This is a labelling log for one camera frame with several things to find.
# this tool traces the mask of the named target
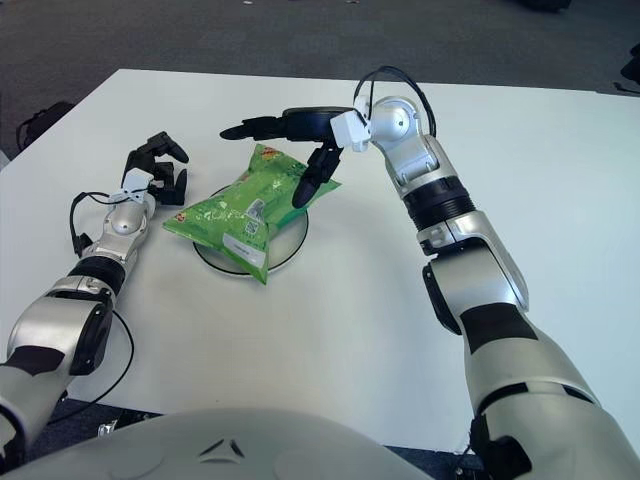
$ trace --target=round plate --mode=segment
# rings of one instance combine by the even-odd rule
[[[228,187],[221,188],[213,195]],[[269,242],[269,272],[280,268],[289,262],[300,251],[309,231],[309,212],[304,212],[296,219],[286,224]],[[206,263],[216,270],[235,276],[250,276],[236,262],[223,253],[194,242],[196,253]]]

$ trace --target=white label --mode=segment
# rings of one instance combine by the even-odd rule
[[[222,244],[240,258],[243,258],[251,265],[255,265],[259,268],[262,268],[264,261],[267,258],[267,255],[264,252],[242,243],[240,240],[232,237],[228,233],[222,235]]]

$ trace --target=plastic bag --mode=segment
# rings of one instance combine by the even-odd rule
[[[167,220],[167,230],[214,248],[267,283],[269,240],[305,208],[291,205],[306,166],[284,153],[258,144],[249,168],[229,188]],[[321,185],[310,205],[340,184]]]

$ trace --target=black robotic finger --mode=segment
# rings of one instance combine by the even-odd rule
[[[320,185],[327,183],[340,163],[341,148],[323,145],[316,148],[309,158],[308,167],[291,199],[294,208],[302,208],[313,198]]]
[[[225,140],[242,140],[253,137],[254,140],[270,140],[285,136],[286,119],[276,117],[257,117],[242,121],[242,125],[220,132]]]

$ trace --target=silver casing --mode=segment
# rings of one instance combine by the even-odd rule
[[[562,349],[529,322],[492,252],[467,248],[439,256],[431,267],[465,338],[465,372],[476,415],[486,418],[490,441],[514,438],[533,465],[518,478],[640,478],[640,460],[615,419]],[[461,315],[493,303],[516,306],[537,340],[497,338],[472,352]],[[514,384],[525,384],[526,392],[481,410],[490,394]]]
[[[102,236],[85,249],[82,257],[111,258],[124,267],[128,276],[138,258],[138,248],[147,237],[154,210],[155,200],[148,193],[142,203],[129,201],[116,205],[104,219]]]
[[[284,411],[211,410],[147,420],[46,456],[7,479],[426,480],[342,425]]]
[[[408,128],[403,119],[408,119]],[[424,134],[420,114],[410,100],[386,97],[378,101],[374,106],[372,128],[372,141],[384,155],[387,172],[401,198],[427,183],[458,176],[440,143]],[[527,283],[483,212],[469,212],[433,225],[418,232],[417,238],[420,243],[429,240],[437,249],[470,238],[482,240],[507,277],[520,307],[524,311],[529,309]]]
[[[112,207],[105,217],[102,236],[85,249],[83,258],[111,258],[124,267],[128,276],[135,264],[137,249],[146,238],[148,216],[153,214],[154,207],[155,201],[148,194],[142,202],[127,201]],[[105,282],[80,275],[61,278],[24,311],[13,328],[7,358],[21,346],[51,348],[64,355],[56,370],[35,376],[19,368],[0,366],[0,405],[20,423],[27,447],[42,431],[58,399],[71,383],[70,367],[78,340],[92,310],[101,305],[98,301],[49,295],[98,294],[105,290],[115,305],[115,292]],[[6,445],[14,434],[10,429],[0,429],[0,445]]]
[[[8,357],[18,347],[33,345],[64,354],[56,370],[36,376],[19,368],[0,367],[0,404],[20,422],[27,446],[44,428],[71,383],[69,370],[78,339],[90,313],[98,305],[101,304],[96,301],[41,297],[24,311],[11,332]]]

